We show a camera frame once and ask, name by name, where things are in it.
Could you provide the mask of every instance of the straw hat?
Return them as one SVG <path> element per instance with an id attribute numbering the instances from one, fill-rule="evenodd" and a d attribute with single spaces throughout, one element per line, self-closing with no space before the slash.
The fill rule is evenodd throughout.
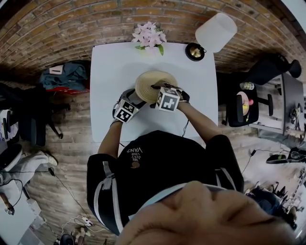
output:
<path id="1" fill-rule="evenodd" d="M 135 91 L 139 98 L 148 103 L 156 103 L 158 90 L 152 89 L 151 85 L 163 80 L 173 86 L 177 86 L 176 79 L 169 73 L 163 71 L 147 71 L 142 73 L 135 84 Z"/>

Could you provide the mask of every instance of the cable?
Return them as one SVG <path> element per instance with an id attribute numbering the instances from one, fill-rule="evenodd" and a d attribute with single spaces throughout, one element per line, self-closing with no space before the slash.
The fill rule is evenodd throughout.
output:
<path id="1" fill-rule="evenodd" d="M 25 171 L 25 172 L 20 172 L 20 171 L 12 171 L 12 172 L 7 172 L 7 171 L 0 171 L 0 173 L 48 173 L 49 171 Z"/>
<path id="2" fill-rule="evenodd" d="M 256 150 L 253 150 L 252 153 L 251 153 L 251 155 L 250 155 L 249 161 L 248 161 L 247 165 L 245 166 L 245 168 L 244 168 L 244 170 L 243 170 L 243 172 L 242 172 L 241 174 L 243 174 L 244 171 L 247 169 L 247 166 L 248 166 L 249 163 L 250 163 L 251 157 L 254 156 L 255 153 L 256 153 Z"/>
<path id="3" fill-rule="evenodd" d="M 86 213 L 86 211 L 83 209 L 83 207 L 81 206 L 81 204 L 78 203 L 78 201 L 73 197 L 73 195 L 71 194 L 70 190 L 63 184 L 63 182 L 61 181 L 61 179 L 54 174 L 55 177 L 58 178 L 58 180 L 62 183 L 62 185 L 67 189 L 67 191 L 69 192 L 69 194 L 71 195 L 71 197 L 73 198 L 74 201 L 76 201 L 76 203 L 81 207 L 81 209 L 84 211 L 84 213 L 86 214 L 87 218 L 89 219 L 88 214 Z"/>
<path id="4" fill-rule="evenodd" d="M 246 170 L 247 166 L 249 165 L 250 163 L 250 160 L 251 160 L 251 157 L 254 156 L 254 154 L 256 153 L 256 151 L 267 151 L 267 152 L 271 152 L 271 153 L 278 153 L 278 154 L 281 154 L 282 152 L 286 152 L 288 155 L 292 155 L 292 153 L 290 153 L 290 151 L 287 151 L 287 150 L 284 150 L 282 149 L 282 151 L 269 151 L 269 150 L 260 150 L 260 149 L 257 149 L 257 150 L 253 150 L 251 155 L 250 155 L 250 158 L 249 158 L 249 161 L 247 163 L 247 165 L 245 166 L 243 172 L 241 174 L 244 173 L 244 171 Z M 304 156 L 306 157 L 306 155 L 302 155 L 302 154 L 296 154 L 296 156 Z"/>
<path id="5" fill-rule="evenodd" d="M 21 187 L 22 187 L 22 188 L 21 188 L 21 191 L 20 191 L 20 196 L 19 196 L 17 202 L 13 205 L 13 207 L 15 207 L 16 204 L 19 202 L 21 196 L 22 196 L 22 192 L 23 192 L 23 183 L 22 183 L 22 181 L 21 181 L 20 179 L 12 178 L 12 179 L 11 179 L 9 182 L 7 182 L 6 184 L 0 185 L 0 187 L 1 187 L 1 186 L 6 186 L 6 185 L 8 185 L 12 180 L 19 181 L 19 182 L 21 183 Z"/>
<path id="6" fill-rule="evenodd" d="M 186 129 L 187 129 L 187 126 L 188 126 L 188 123 L 189 123 L 189 120 L 187 121 L 187 123 L 186 123 L 185 127 L 183 128 L 183 135 L 182 135 L 182 137 L 184 137 L 184 136 L 185 136 Z"/>
<path id="7" fill-rule="evenodd" d="M 70 220 L 69 220 L 68 222 L 66 222 L 66 224 L 63 224 L 63 225 L 62 225 L 62 235 L 63 235 L 63 233 L 64 233 L 64 227 L 65 227 L 66 225 L 68 225 L 68 223 L 70 223 L 72 219 L 77 219 L 78 217 L 82 217 L 82 215 L 78 215 L 77 217 L 71 217 Z"/>
<path id="8" fill-rule="evenodd" d="M 90 229 L 85 223 L 83 223 L 82 222 L 82 224 L 85 226 L 85 227 L 87 227 L 89 230 L 91 230 L 92 232 L 100 232 L 100 231 L 104 231 L 104 230 L 108 230 L 108 231 L 110 231 L 109 229 L 107 229 L 107 228 L 103 228 L 103 229 L 101 229 L 101 230 L 98 230 L 98 231 L 93 231 L 92 229 Z"/>
<path id="9" fill-rule="evenodd" d="M 44 219 L 44 217 L 39 214 L 39 216 L 44 220 L 44 223 L 49 227 L 49 229 L 53 232 L 53 234 L 56 236 L 56 238 L 58 238 L 57 234 L 52 230 L 52 228 L 47 224 L 47 221 Z"/>

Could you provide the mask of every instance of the desk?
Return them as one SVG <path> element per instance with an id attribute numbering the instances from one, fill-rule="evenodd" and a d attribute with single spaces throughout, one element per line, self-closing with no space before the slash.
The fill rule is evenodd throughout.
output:
<path id="1" fill-rule="evenodd" d="M 191 61 L 185 55 L 185 44 L 165 43 L 164 56 L 148 56 L 135 49 L 135 43 L 97 45 L 92 50 L 90 74 L 90 115 L 93 140 L 101 142 L 112 118 L 112 109 L 121 93 L 134 87 L 136 78 L 153 70 L 172 74 L 180 87 L 190 95 L 190 103 L 218 124 L 218 92 L 213 53 Z M 187 118 L 180 112 L 164 112 L 146 104 L 122 128 L 121 141 L 135 140 L 154 130 L 183 134 Z M 189 123 L 185 137 L 198 137 Z"/>
<path id="2" fill-rule="evenodd" d="M 288 10 L 294 15 L 303 30 L 306 32 L 306 2 L 304 0 L 282 0 Z"/>
<path id="3" fill-rule="evenodd" d="M 304 92 L 303 84 L 299 80 L 293 78 L 291 75 L 284 73 L 279 76 L 281 82 L 281 91 L 282 91 L 282 116 L 281 122 L 279 122 L 279 127 L 271 127 L 265 125 L 258 125 L 256 123 L 250 124 L 250 127 L 264 129 L 267 131 L 286 134 L 286 128 L 294 129 L 294 125 L 290 123 L 289 115 L 293 108 L 297 107 L 298 104 L 301 104 L 303 108 L 303 113 L 300 115 L 300 127 L 301 131 L 304 131 Z"/>
<path id="4" fill-rule="evenodd" d="M 8 185 L 0 187 L 0 192 L 6 194 L 9 202 L 14 205 L 19 196 L 20 190 L 18 189 L 15 181 L 11 181 Z M 7 245 L 17 245 L 22 236 L 32 224 L 37 214 L 33 212 L 27 198 L 22 193 L 19 202 L 14 207 L 15 214 L 9 215 L 5 212 L 6 206 L 0 201 L 0 237 Z"/>

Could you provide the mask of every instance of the floor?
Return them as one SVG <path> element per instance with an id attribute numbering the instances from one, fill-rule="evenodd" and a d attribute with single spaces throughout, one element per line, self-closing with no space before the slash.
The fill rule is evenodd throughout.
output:
<path id="1" fill-rule="evenodd" d="M 48 149 L 59 161 L 59 165 L 55 167 L 55 174 L 71 190 L 75 199 L 85 209 L 90 220 L 98 225 L 99 223 L 89 210 L 86 201 L 87 160 L 90 155 L 97 152 L 99 147 L 99 143 L 93 142 L 91 135 L 89 94 L 68 97 L 56 95 L 56 102 L 69 103 L 71 106 L 71 111 L 60 112 L 54 116 L 54 122 L 57 128 L 63 132 L 64 138 L 62 140 L 58 139 L 53 131 L 47 127 L 47 142 L 44 148 Z M 220 121 L 225 117 L 224 113 L 224 108 L 220 107 Z M 279 143 L 257 138 L 257 130 L 248 126 L 242 128 L 220 126 L 224 134 L 232 142 L 242 171 L 245 169 L 250 158 L 250 152 L 253 149 L 276 152 L 282 150 Z M 24 144 L 24 149 L 28 149 L 28 144 Z M 275 181 L 279 181 L 280 185 L 286 185 L 289 192 L 294 191 L 297 185 L 296 176 L 303 166 L 299 164 L 268 165 L 265 161 L 269 154 L 270 152 L 257 151 L 250 159 L 243 173 L 246 185 L 251 187 L 257 181 L 260 181 L 264 186 L 268 187 Z M 86 216 L 70 196 L 67 189 L 49 173 L 36 173 L 30 184 L 28 184 L 27 190 L 30 196 L 37 200 L 42 209 L 42 217 L 47 220 L 47 224 L 59 237 L 62 232 L 61 226 L 68 222 L 71 217 Z M 97 225 L 91 227 L 91 229 L 93 231 L 101 230 L 101 227 Z M 64 232 L 70 233 L 74 227 L 78 227 L 78 225 L 67 225 L 64 228 Z M 45 245 L 52 245 L 56 239 L 50 228 L 47 225 L 43 225 L 39 230 L 35 231 L 35 234 Z M 114 235 L 106 230 L 91 232 L 91 237 L 85 238 L 85 244 L 100 245 L 107 239 L 107 244 L 110 245 L 114 244 L 115 238 Z"/>

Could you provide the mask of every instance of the power strip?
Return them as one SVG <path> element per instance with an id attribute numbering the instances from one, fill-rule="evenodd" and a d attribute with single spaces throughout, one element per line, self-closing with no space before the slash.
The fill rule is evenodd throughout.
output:
<path id="1" fill-rule="evenodd" d="M 82 217 L 83 223 L 85 226 L 93 226 L 93 222 L 91 222 L 88 218 Z"/>

